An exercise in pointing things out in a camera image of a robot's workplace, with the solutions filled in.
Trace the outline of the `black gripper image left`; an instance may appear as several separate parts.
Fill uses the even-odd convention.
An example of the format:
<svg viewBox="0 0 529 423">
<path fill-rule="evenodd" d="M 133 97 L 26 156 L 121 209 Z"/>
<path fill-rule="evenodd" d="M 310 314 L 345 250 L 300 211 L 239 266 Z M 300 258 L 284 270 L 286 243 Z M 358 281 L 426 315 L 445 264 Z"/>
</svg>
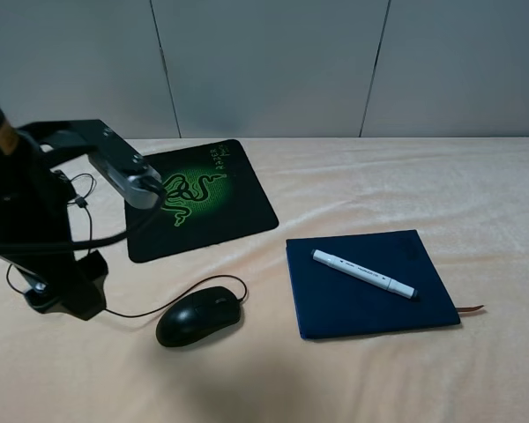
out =
<svg viewBox="0 0 529 423">
<path fill-rule="evenodd" d="M 52 152 L 15 133 L 0 145 L 0 244 L 71 241 L 68 181 L 55 173 Z M 107 307 L 108 265 L 96 250 L 76 261 L 74 253 L 0 256 L 29 285 L 22 292 L 40 314 L 71 314 L 88 321 Z"/>
</svg>

